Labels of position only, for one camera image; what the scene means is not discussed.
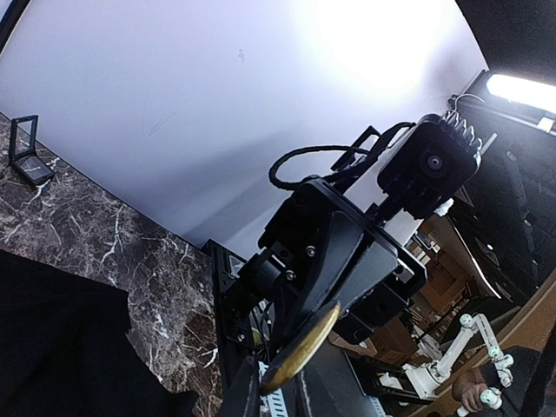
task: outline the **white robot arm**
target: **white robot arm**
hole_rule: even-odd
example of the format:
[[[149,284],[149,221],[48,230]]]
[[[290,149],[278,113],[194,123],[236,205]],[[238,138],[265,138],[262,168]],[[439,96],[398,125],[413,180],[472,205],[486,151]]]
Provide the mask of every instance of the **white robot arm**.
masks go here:
[[[480,402],[489,406],[492,410],[498,410],[502,407],[502,393],[497,388],[488,388],[480,394]],[[458,408],[458,416],[465,417],[469,412],[465,407]]]
[[[502,353],[487,318],[483,314],[477,314],[474,317],[469,314],[464,314],[460,317],[460,324],[461,330],[458,336],[441,360],[426,363],[420,367],[415,367],[411,364],[403,366],[407,378],[411,381],[415,392],[420,398],[426,400],[435,400],[437,398],[434,394],[434,390],[450,377],[453,364],[463,352],[467,343],[478,332],[485,341],[488,355],[496,367],[502,386],[509,387],[512,384],[513,377],[508,368],[512,366],[513,358],[510,354],[504,355]],[[492,389],[492,392],[496,394],[496,398],[499,400],[500,396],[497,395],[498,390],[494,392]],[[500,407],[490,393],[485,394],[485,398],[487,401],[483,402],[486,404],[493,404],[491,407]]]

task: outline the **wire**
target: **wire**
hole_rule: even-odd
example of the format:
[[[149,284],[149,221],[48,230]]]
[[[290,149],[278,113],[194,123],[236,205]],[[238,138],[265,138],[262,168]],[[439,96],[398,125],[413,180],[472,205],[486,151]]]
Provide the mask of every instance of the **wire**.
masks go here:
[[[458,101],[462,98],[462,97],[474,97],[477,100],[486,103],[485,99],[480,98],[479,96],[476,96],[475,94],[471,94],[471,93],[463,93],[457,97],[455,97],[455,101],[453,102],[453,110],[450,111],[449,116],[451,116],[453,113],[457,113],[458,112]]]
[[[270,327],[270,324],[268,323],[270,321],[270,317],[268,317],[268,311],[270,310],[270,307],[272,306],[272,302],[269,302],[264,310],[262,310],[262,314],[261,314],[261,328],[262,328],[262,322],[265,321],[267,323],[267,328],[268,328],[268,337],[270,337],[270,335],[272,334],[272,328]]]
[[[261,343],[264,346],[264,351],[267,356],[267,361],[270,361],[270,352],[268,351],[267,341],[265,340],[264,333],[262,332],[261,323],[257,320],[255,311],[251,310],[251,315],[253,317],[253,321],[255,322],[255,325],[257,326],[257,331],[259,332],[259,335],[261,337]]]
[[[355,154],[363,154],[363,155],[366,155],[366,156],[372,155],[370,150],[356,148],[356,147],[353,147],[353,146],[345,146],[345,145],[307,146],[306,148],[299,148],[299,149],[292,150],[291,152],[288,152],[286,155],[284,155],[280,159],[278,159],[278,161],[276,161],[273,164],[273,166],[270,168],[270,171],[268,172],[268,178],[270,179],[270,182],[272,182],[272,184],[275,187],[277,187],[278,189],[285,189],[287,191],[294,191],[297,187],[299,187],[301,184],[303,184],[303,181],[285,182],[285,181],[279,180],[276,177],[276,174],[278,173],[278,169],[280,168],[280,166],[283,165],[284,163],[286,163],[288,160],[292,159],[295,156],[310,154],[310,153],[313,153],[313,152],[326,152],[326,151],[331,151],[331,150],[343,150],[344,152],[354,152]],[[330,175],[325,176],[324,180],[328,180],[328,177],[330,177]]]
[[[331,150],[342,150],[344,152],[363,154],[367,156],[367,158],[365,158],[362,162],[355,164],[353,167],[343,169],[338,172],[334,172],[333,174],[330,175],[326,175],[322,177],[323,180],[327,182],[338,182],[345,178],[359,177],[376,163],[379,156],[382,154],[382,152],[384,152],[388,144],[392,141],[392,139],[394,139],[394,137],[396,136],[396,134],[400,129],[412,128],[414,125],[415,123],[410,123],[410,122],[401,122],[394,125],[392,128],[388,129],[382,135],[379,136],[378,140],[370,150],[365,150],[361,148],[356,148],[354,146],[345,146],[345,145],[308,146],[306,148],[292,150],[291,152],[288,152],[286,155],[278,159],[278,161],[276,161],[272,165],[272,167],[270,167],[270,171],[268,172],[268,179],[278,189],[294,191],[297,187],[303,184],[303,181],[284,182],[282,180],[279,180],[276,174],[278,173],[278,169],[280,168],[280,166],[283,165],[288,160],[290,160],[291,158],[293,158],[294,156],[309,154],[313,152],[331,151]]]

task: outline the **bolt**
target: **bolt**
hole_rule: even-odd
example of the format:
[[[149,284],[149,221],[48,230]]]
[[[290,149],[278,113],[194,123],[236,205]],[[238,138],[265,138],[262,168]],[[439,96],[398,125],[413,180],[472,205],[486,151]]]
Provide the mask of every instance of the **bolt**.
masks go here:
[[[403,268],[403,266],[398,265],[398,266],[395,268],[395,270],[394,270],[394,274],[395,274],[395,275],[401,275],[401,274],[404,273],[405,270],[406,270],[406,269]]]
[[[305,249],[305,253],[307,254],[307,256],[309,258],[312,258],[314,256],[315,252],[316,251],[314,250],[314,246],[307,246],[306,249]]]

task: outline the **marble countertop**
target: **marble countertop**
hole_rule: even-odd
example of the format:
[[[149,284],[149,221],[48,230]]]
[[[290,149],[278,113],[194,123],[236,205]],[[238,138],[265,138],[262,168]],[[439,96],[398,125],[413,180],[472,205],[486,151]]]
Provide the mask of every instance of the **marble countertop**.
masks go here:
[[[129,340],[171,392],[221,403],[210,259],[37,144],[56,175],[33,188],[8,166],[0,113],[0,249],[129,292]]]

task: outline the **black fabric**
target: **black fabric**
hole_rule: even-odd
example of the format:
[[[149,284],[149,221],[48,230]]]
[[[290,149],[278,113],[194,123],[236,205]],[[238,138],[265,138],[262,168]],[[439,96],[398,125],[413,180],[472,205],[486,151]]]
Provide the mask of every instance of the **black fabric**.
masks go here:
[[[492,410],[484,407],[483,411],[477,414],[480,417],[519,417],[520,409],[525,398],[525,393],[539,363],[541,353],[528,347],[510,347],[505,353],[513,356],[514,364],[511,368],[513,383],[508,388],[503,388],[492,363],[480,368],[480,372],[485,378],[489,387],[496,387],[502,392],[502,407],[499,410]],[[556,408],[548,404],[546,413],[542,415],[556,415]]]
[[[545,404],[540,410],[539,417],[554,417],[556,415],[556,397],[546,397]]]
[[[539,358],[539,364],[527,388],[520,417],[537,417],[546,413],[542,410],[546,392],[551,385],[556,368],[556,325],[546,341],[545,348]]]
[[[0,415],[190,416],[129,328],[125,291],[0,251]]]

